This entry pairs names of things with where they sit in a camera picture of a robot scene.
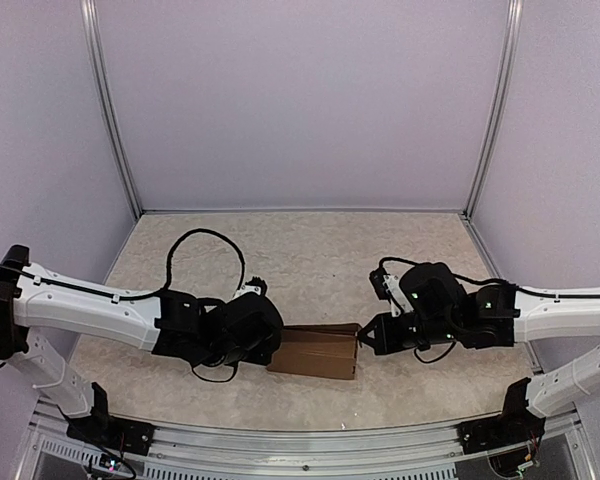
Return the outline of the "brown cardboard box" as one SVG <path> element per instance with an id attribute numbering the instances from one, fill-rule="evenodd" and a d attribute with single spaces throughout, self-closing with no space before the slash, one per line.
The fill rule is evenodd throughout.
<path id="1" fill-rule="evenodd" d="M 266 370 L 332 380 L 356 376 L 359 324 L 295 325 L 282 330 Z"/>

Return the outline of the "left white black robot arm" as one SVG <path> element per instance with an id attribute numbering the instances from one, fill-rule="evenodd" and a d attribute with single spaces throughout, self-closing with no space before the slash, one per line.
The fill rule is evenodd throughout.
<path id="1" fill-rule="evenodd" d="M 237 368 L 271 362 L 283 320 L 259 278 L 239 286 L 229 301 L 167 287 L 128 291 L 59 275 L 31 262 L 28 247 L 11 246 L 0 262 L 0 361 L 107 445 L 120 424 L 109 414 L 106 392 L 69 367 L 44 337 L 45 328 L 106 338 L 191 368 Z"/>

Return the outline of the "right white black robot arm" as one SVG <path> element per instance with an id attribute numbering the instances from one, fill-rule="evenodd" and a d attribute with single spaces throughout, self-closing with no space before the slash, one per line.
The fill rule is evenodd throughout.
<path id="1" fill-rule="evenodd" d="M 434 345 L 512 347 L 551 338 L 600 338 L 600 288 L 533 289 L 500 278 L 470 280 L 442 262 L 410 262 L 401 276 L 383 266 L 369 279 L 389 303 L 357 336 L 377 356 L 418 353 Z M 547 373 L 508 387 L 491 433 L 515 442 L 532 419 L 600 391 L 600 344 Z"/>

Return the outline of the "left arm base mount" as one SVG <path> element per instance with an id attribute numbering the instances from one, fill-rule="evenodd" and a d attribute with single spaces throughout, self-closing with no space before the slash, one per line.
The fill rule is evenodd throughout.
<path id="1" fill-rule="evenodd" d="M 67 417 L 67 436 L 96 447 L 147 456 L 156 427 L 147 422 L 112 416 L 104 423 L 93 417 Z"/>

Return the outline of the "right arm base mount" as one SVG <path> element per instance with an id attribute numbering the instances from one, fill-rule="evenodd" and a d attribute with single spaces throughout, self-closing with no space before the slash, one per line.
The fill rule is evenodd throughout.
<path id="1" fill-rule="evenodd" d="M 545 418 L 530 413 L 501 413 L 462 422 L 457 427 L 463 453 L 486 452 L 541 438 L 545 433 Z"/>

